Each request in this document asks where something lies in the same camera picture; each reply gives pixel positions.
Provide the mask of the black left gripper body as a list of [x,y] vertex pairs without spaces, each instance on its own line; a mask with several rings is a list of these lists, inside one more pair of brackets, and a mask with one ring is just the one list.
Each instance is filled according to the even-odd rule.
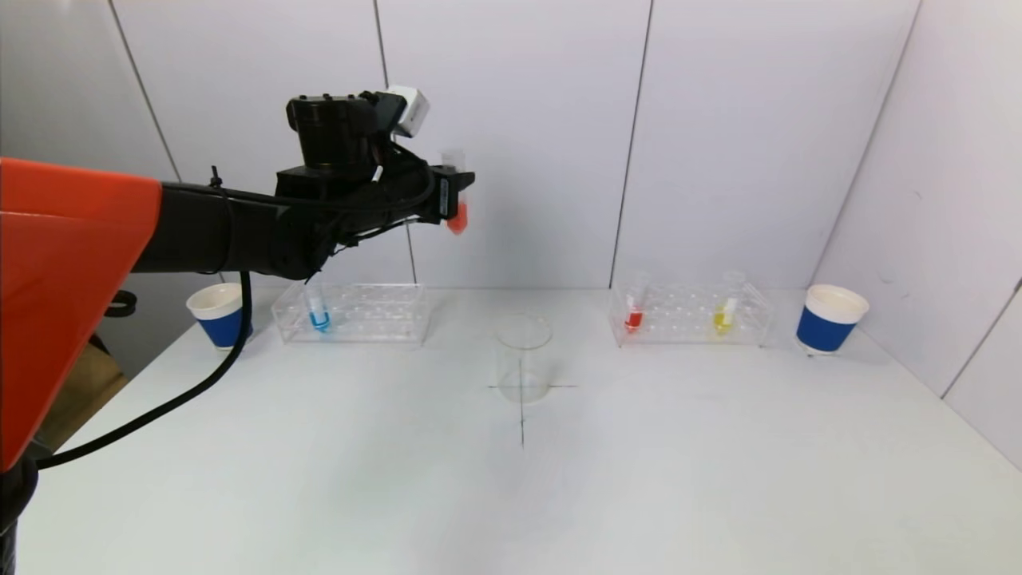
[[409,219],[442,224],[458,214],[457,167],[430,166],[412,152],[396,152],[390,159],[381,180],[387,224]]

